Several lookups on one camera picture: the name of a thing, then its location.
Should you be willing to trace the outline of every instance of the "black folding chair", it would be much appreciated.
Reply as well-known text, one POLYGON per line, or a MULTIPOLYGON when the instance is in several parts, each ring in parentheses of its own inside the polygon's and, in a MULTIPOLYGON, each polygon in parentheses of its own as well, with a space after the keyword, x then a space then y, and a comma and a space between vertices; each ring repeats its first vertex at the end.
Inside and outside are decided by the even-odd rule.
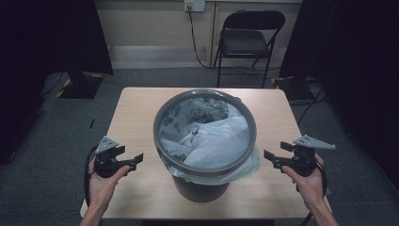
POLYGON ((220 75, 222 75, 222 58, 255 58, 252 67, 255 67, 260 58, 267 58, 262 82, 262 88, 264 88, 276 36, 284 23, 284 15, 274 10, 248 9, 229 15, 220 32, 214 63, 215 66, 218 60, 217 86, 220 86, 220 75), (261 32, 263 30, 274 31, 269 41, 264 38, 261 32))

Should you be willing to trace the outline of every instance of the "table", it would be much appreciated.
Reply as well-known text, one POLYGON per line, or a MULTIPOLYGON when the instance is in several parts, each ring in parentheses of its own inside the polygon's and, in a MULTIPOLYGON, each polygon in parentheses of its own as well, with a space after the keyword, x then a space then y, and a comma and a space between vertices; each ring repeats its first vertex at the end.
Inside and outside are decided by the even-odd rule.
MULTIPOLYGON (((155 149, 152 124, 161 105, 186 88, 126 88, 107 136, 126 146, 118 160, 144 153, 137 170, 120 180, 104 218, 233 219, 304 218, 309 211, 291 179, 273 169, 261 154, 261 167, 252 176, 230 183, 225 194, 208 203, 191 202, 176 189, 155 149)), ((278 89, 217 89, 239 97, 257 124, 256 146, 291 157, 281 141, 301 136, 288 101, 278 89)), ((81 215, 86 213, 84 202, 81 215)))

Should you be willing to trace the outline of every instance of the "chair seat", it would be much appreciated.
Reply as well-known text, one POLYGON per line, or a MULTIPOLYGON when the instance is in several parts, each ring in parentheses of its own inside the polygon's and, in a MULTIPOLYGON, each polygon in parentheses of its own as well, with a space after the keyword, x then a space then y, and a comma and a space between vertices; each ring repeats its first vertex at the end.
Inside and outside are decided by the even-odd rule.
POLYGON ((268 58, 270 51, 257 30, 226 30, 223 57, 268 58))

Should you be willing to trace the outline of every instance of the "crumpled plastic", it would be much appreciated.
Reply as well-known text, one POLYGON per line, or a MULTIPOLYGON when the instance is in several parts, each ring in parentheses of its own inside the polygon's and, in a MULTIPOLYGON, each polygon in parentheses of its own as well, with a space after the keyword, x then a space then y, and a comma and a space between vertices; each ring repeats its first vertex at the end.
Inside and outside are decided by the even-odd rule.
MULTIPOLYGON (((244 116, 232 105, 209 98, 183 101, 172 109, 160 127, 161 143, 169 154, 187 166, 199 169, 225 167, 246 151, 249 131, 244 116)), ((255 173, 259 151, 236 170, 221 176, 189 175, 168 166, 169 172, 187 182, 222 185, 255 173)))

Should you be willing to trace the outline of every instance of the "stand base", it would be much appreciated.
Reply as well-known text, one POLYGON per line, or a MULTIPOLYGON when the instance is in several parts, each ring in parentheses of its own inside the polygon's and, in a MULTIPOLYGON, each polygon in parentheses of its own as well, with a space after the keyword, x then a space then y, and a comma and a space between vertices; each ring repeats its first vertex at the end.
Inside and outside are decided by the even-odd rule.
POLYGON ((88 86, 85 89, 77 88, 70 79, 65 83, 56 97, 64 99, 93 99, 103 82, 103 77, 98 74, 85 74, 85 77, 88 81, 88 86))
POLYGON ((314 100, 306 82, 299 82, 294 78, 272 78, 273 86, 285 92, 288 101, 314 100))

